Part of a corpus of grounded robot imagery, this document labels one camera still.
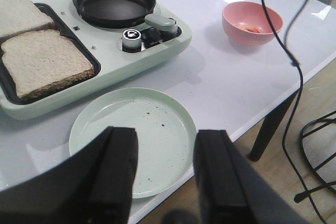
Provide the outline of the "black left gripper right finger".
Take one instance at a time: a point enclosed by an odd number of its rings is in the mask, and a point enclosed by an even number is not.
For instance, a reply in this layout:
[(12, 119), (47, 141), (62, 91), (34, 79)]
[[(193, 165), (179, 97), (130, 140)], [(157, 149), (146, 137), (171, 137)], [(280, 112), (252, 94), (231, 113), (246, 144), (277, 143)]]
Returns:
[(200, 130), (193, 166), (202, 223), (307, 223), (250, 166), (224, 130)]

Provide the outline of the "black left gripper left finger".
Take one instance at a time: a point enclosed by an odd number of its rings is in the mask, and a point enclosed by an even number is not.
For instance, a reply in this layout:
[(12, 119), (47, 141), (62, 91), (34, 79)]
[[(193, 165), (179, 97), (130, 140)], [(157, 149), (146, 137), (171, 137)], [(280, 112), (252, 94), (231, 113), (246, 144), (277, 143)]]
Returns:
[(127, 223), (135, 129), (108, 127), (74, 156), (1, 192), (1, 223)]

